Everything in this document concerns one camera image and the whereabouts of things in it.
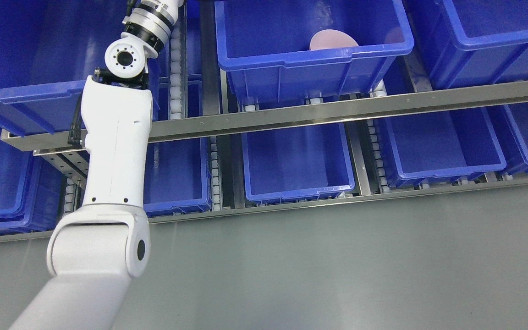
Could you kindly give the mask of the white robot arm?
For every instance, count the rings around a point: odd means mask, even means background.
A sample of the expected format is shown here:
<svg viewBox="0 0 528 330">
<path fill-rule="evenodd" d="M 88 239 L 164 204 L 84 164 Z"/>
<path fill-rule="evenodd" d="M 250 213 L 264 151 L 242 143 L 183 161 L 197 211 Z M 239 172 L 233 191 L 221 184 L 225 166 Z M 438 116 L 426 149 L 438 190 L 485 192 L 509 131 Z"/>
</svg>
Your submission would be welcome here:
<svg viewBox="0 0 528 330">
<path fill-rule="evenodd" d="M 62 217 L 49 239 L 51 279 L 13 330 L 109 330 L 127 291 L 148 264 L 143 209 L 153 95 L 148 60 L 168 44 L 182 0 L 133 0 L 124 31 L 87 77 L 80 117 L 87 129 L 88 177 L 82 206 Z"/>
</svg>

